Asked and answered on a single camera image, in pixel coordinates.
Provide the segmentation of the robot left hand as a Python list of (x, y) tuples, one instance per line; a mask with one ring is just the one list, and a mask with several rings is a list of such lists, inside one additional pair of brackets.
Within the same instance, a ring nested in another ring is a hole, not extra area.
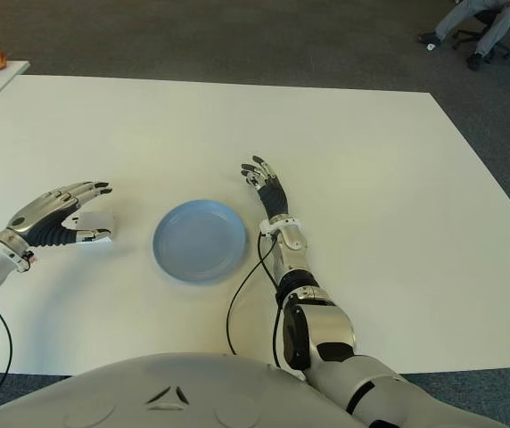
[(43, 193), (18, 210), (0, 230), (0, 243), (19, 255), (30, 248), (90, 243), (111, 236), (104, 227), (70, 229), (63, 222), (93, 199), (111, 193), (107, 182), (86, 181)]

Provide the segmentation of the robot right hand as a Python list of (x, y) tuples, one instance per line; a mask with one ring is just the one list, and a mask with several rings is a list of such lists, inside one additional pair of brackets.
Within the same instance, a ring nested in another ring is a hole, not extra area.
[(241, 173), (246, 183), (256, 189), (267, 218), (272, 220), (277, 216), (288, 215), (288, 199), (278, 175), (259, 156), (253, 155), (251, 160), (252, 163), (241, 165)]

